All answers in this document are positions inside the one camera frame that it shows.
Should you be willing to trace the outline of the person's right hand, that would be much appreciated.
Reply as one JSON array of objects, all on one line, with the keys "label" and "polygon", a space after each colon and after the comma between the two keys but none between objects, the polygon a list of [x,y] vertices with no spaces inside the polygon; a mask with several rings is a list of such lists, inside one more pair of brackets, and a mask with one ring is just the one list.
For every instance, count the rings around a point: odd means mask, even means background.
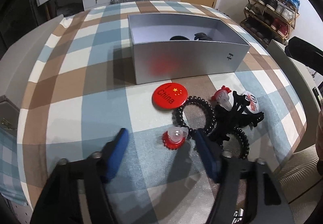
[{"label": "person's right hand", "polygon": [[318,126],[316,128],[316,143],[315,143],[315,148],[316,152],[319,157],[319,161],[317,163],[317,169],[318,173],[322,175],[323,171],[323,117],[322,117],[322,110],[319,112],[319,117],[318,117]]}]

